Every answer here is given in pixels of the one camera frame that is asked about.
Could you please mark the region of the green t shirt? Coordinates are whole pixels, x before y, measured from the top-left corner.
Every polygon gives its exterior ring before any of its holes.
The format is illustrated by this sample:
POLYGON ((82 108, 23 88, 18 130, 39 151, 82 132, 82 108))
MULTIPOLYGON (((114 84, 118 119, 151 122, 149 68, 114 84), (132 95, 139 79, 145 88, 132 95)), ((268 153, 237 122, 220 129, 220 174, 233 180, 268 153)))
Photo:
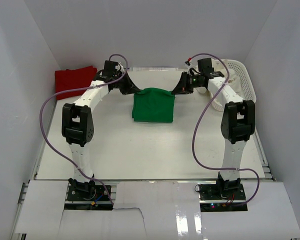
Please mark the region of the green t shirt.
POLYGON ((160 88, 145 88, 133 96, 132 118, 140 123, 170 124, 174 120, 175 95, 160 88))

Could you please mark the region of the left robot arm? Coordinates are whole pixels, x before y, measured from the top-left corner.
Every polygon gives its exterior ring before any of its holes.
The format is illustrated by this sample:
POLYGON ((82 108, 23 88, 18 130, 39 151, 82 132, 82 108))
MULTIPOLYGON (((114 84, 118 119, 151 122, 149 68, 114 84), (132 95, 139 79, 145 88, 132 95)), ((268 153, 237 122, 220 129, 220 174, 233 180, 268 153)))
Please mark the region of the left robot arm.
POLYGON ((113 89, 118 89, 122 95, 140 92, 121 63, 106 60, 104 68, 97 72, 88 89, 76 101, 62 107, 61 134, 68 143, 74 162, 74 176, 68 181, 74 191, 88 201, 97 196, 89 144, 94 136, 93 111, 113 89))

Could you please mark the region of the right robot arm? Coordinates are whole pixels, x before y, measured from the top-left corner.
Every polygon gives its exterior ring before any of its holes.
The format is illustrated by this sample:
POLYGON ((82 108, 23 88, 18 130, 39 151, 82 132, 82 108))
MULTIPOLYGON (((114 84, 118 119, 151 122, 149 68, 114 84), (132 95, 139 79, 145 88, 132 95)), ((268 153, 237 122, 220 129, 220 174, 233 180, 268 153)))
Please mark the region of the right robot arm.
POLYGON ((187 70, 182 72, 171 93, 188 95, 196 88, 205 88, 222 105, 220 130, 225 147, 222 166, 215 169, 218 176, 214 192, 223 200, 232 199, 241 184, 240 167, 244 148, 255 132, 255 103, 236 93, 228 84, 230 72, 216 71, 212 58, 199 59, 197 66, 188 59, 185 65, 187 70))

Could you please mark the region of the paper label strip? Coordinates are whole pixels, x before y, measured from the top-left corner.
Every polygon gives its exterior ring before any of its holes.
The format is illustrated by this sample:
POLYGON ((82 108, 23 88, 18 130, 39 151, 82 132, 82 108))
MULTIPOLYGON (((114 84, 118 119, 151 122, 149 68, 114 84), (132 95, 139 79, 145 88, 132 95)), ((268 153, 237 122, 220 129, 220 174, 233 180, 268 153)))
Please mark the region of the paper label strip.
POLYGON ((178 71, 178 67, 131 67, 129 69, 131 72, 174 72, 178 71))

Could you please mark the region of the folded red t shirt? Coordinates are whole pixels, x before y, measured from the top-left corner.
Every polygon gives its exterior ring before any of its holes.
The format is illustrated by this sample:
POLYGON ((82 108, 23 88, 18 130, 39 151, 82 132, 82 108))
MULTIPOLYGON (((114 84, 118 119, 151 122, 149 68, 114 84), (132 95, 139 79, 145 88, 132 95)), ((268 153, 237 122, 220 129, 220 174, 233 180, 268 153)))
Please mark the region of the folded red t shirt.
POLYGON ((96 74, 97 68, 92 65, 73 70, 57 70, 54 73, 55 92, 89 87, 96 74))

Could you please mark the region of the cream white t shirt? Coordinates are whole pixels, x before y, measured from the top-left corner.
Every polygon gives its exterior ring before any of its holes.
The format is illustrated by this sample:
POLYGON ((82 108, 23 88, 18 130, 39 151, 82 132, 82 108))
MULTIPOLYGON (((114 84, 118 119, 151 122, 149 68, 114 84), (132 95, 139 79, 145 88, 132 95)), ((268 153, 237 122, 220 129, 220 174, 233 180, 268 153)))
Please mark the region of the cream white t shirt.
MULTIPOLYGON (((229 79, 228 79, 228 85, 238 94, 242 95, 242 88, 241 88, 241 78, 237 75, 237 73, 230 68, 230 65, 228 63, 227 59, 222 60, 225 66, 227 67, 229 71, 229 79)), ((216 72, 221 72, 224 77, 226 78, 228 76, 225 66, 217 59, 212 59, 212 67, 216 72)))

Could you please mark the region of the white perforated plastic basket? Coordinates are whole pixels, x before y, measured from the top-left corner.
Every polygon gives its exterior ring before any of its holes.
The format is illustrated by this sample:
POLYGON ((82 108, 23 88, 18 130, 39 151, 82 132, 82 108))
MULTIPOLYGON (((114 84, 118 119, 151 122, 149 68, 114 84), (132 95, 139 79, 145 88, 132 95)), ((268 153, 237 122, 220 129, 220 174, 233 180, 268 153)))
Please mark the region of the white perforated plastic basket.
MULTIPOLYGON (((241 83, 240 83, 241 95, 239 96, 245 100, 251 100, 254 103, 256 103, 257 97, 250 76, 244 64, 237 60, 232 60, 232 59, 228 59, 228 63, 230 68, 233 69, 241 79, 241 83)), ((218 112, 223 111, 223 107, 217 99, 214 99, 211 105, 216 111, 218 112)))

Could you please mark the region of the white paper front cover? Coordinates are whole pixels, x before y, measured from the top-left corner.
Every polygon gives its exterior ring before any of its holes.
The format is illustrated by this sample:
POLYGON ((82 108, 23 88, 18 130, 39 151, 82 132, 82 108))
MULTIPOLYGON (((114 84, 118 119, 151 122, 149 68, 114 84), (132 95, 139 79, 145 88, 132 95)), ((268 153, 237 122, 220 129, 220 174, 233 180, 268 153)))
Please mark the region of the white paper front cover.
POLYGON ((284 185, 263 182, 246 211, 201 212, 193 183, 120 182, 112 210, 66 210, 64 181, 28 185, 15 233, 28 240, 291 240, 284 185))

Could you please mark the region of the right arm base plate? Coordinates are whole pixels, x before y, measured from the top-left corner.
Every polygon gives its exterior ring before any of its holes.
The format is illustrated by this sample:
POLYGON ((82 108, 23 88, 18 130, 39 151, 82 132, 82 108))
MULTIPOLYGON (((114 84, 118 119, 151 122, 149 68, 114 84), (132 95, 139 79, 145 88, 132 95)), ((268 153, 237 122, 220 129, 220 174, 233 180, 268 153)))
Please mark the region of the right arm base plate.
POLYGON ((197 184, 194 191, 199 195, 202 213, 247 212, 246 194, 241 183, 238 190, 222 195, 216 184, 197 184))

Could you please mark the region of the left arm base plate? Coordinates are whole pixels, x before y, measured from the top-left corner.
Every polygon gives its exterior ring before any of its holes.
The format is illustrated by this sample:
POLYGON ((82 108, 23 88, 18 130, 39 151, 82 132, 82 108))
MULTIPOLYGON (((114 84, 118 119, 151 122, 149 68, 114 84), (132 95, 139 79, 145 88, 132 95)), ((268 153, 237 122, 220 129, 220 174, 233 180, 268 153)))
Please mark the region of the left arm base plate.
POLYGON ((69 185, 64 203, 65 210, 87 210, 87 211, 111 211, 113 205, 110 202, 112 187, 106 185, 108 190, 102 185, 95 185, 92 187, 90 193, 79 191, 73 186, 69 185))

